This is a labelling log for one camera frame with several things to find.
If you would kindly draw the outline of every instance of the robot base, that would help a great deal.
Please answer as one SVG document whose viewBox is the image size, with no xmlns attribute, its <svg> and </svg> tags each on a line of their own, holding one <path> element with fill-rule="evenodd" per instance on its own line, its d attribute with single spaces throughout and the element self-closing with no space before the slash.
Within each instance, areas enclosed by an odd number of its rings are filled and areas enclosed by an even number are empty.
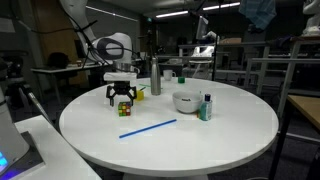
<svg viewBox="0 0 320 180">
<path fill-rule="evenodd" d="M 13 164 L 3 175 L 0 180 L 12 179 L 18 175 L 28 174 L 44 165 L 44 161 L 37 149 L 35 142 L 29 132 L 21 134 L 30 145 L 29 151 L 15 164 Z"/>
<path fill-rule="evenodd" d="M 306 28 L 302 36 L 320 36 L 320 29 L 318 26 Z"/>
</svg>

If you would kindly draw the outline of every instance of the blue light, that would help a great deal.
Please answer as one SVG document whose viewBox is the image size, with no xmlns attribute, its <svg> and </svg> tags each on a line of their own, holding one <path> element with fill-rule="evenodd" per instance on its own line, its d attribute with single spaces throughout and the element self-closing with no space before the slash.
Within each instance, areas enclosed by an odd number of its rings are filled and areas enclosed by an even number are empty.
<svg viewBox="0 0 320 180">
<path fill-rule="evenodd" d="M 6 160 L 6 158 L 0 158 L 0 166 L 6 166 L 8 165 L 8 161 Z"/>
</svg>

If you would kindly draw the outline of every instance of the white bowl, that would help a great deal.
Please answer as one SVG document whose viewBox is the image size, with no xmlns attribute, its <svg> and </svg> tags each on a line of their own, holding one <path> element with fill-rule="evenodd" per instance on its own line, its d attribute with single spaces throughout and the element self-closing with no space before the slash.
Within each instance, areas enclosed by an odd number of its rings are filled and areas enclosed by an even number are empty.
<svg viewBox="0 0 320 180">
<path fill-rule="evenodd" d="M 173 93 L 172 100 L 179 111 L 193 113 L 199 109 L 202 103 L 202 95 L 200 93 L 179 91 Z"/>
</svg>

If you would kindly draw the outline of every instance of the teal bottle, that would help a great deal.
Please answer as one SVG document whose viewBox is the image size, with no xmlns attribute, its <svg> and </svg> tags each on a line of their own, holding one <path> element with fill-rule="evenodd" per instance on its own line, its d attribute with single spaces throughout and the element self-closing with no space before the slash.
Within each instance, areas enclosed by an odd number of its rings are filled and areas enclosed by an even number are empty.
<svg viewBox="0 0 320 180">
<path fill-rule="evenodd" d="M 204 102 L 200 106 L 200 119 L 202 121 L 209 121 L 212 114 L 212 101 L 211 95 L 206 94 L 204 97 Z"/>
</svg>

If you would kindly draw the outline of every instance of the ceiling light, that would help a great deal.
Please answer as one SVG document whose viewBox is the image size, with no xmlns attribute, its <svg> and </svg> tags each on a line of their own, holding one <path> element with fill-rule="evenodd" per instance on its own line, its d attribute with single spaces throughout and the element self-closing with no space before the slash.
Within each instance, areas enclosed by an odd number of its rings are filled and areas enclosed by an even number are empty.
<svg viewBox="0 0 320 180">
<path fill-rule="evenodd" d="M 178 16 L 182 14 L 187 14 L 188 11 L 180 11 L 180 12 L 174 12 L 174 13 L 168 13 L 168 14 L 161 14 L 156 16 L 157 18 L 163 18 L 163 17 L 169 17 L 169 16 Z"/>
<path fill-rule="evenodd" d="M 112 16 L 116 16 L 116 17 L 120 17 L 120 18 L 123 18 L 123 19 L 128 19 L 128 20 L 131 20 L 131 21 L 136 21 L 136 22 L 138 22 L 138 20 L 136 20 L 136 19 L 128 18 L 128 17 L 125 17 L 125 16 L 121 16 L 121 15 L 119 15 L 119 14 L 111 13 L 111 12 L 104 11 L 104 10 L 97 9 L 97 8 L 93 8 L 93 7 L 90 7 L 90 6 L 86 6 L 86 8 L 91 9 L 91 10 L 94 10 L 94 11 L 99 11 L 99 12 L 102 12 L 102 13 L 104 13 L 104 14 L 109 14 L 109 15 L 112 15 Z"/>
<path fill-rule="evenodd" d="M 228 7 L 239 6 L 239 5 L 240 5 L 240 2 L 236 2 L 236 3 L 221 5 L 221 8 L 228 8 Z M 211 6 L 211 7 L 203 8 L 204 11 L 213 10 L 213 9 L 219 9 L 219 6 Z"/>
</svg>

